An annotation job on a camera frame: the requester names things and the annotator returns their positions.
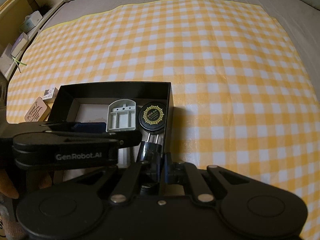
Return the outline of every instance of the green strap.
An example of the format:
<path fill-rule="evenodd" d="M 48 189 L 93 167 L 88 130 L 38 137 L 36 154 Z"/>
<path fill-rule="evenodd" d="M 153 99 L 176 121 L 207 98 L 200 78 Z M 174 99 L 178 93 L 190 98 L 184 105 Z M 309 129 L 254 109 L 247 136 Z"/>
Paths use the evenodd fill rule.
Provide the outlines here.
<path fill-rule="evenodd" d="M 22 64 L 22 65 L 24 65 L 24 66 L 26 66 L 27 64 L 24 64 L 24 63 L 18 61 L 14 56 L 12 56 L 12 58 L 13 58 L 13 60 L 16 62 L 17 67 L 18 67 L 18 69 L 19 69 L 19 71 L 20 71 L 20 73 L 21 73 L 21 70 L 20 70 L 20 68 L 19 68 L 19 64 Z"/>

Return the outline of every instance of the black box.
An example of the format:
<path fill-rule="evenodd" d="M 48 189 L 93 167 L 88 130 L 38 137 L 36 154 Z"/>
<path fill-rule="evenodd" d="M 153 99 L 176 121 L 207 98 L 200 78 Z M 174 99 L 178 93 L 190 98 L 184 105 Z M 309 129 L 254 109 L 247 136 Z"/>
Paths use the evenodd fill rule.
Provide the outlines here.
<path fill-rule="evenodd" d="M 61 86 L 53 103 L 49 122 L 107 122 L 108 106 L 119 99 L 131 99 L 137 106 L 157 101 L 166 105 L 162 153 L 170 151 L 173 116 L 172 88 L 169 82 L 98 82 Z M 142 140 L 148 132 L 140 125 Z M 139 147 L 134 149 L 136 158 Z"/>

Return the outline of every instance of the brown card with writing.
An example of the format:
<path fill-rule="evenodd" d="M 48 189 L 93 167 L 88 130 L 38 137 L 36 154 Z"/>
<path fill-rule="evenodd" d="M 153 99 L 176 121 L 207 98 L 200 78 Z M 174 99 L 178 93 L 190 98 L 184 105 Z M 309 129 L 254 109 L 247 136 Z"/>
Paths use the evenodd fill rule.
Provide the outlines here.
<path fill-rule="evenodd" d="M 38 97 L 24 116 L 24 120 L 26 122 L 43 121 L 49 113 L 50 107 L 47 106 L 41 97 Z"/>

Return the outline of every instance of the blanket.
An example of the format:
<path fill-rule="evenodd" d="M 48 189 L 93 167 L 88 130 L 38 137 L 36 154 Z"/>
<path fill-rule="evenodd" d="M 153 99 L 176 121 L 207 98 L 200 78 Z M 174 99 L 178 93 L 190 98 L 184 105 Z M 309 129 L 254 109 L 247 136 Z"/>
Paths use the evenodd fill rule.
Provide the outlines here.
<path fill-rule="evenodd" d="M 318 239 L 319 104 L 279 23 L 256 5 L 161 0 L 119 6 L 41 32 L 9 84 L 9 122 L 48 87 L 172 83 L 174 160 L 216 164 L 284 188 L 308 205 Z"/>

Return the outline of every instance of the beige bed sheet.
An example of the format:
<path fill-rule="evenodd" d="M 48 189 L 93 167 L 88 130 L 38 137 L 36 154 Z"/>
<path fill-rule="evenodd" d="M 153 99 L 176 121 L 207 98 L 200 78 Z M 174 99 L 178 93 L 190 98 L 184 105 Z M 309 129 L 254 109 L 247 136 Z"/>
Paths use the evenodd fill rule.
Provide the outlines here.
<path fill-rule="evenodd" d="M 64 4 L 43 29 L 119 5 L 156 0 L 74 0 Z M 232 0 L 257 4 L 278 20 L 295 45 L 320 99 L 320 11 L 300 0 Z"/>

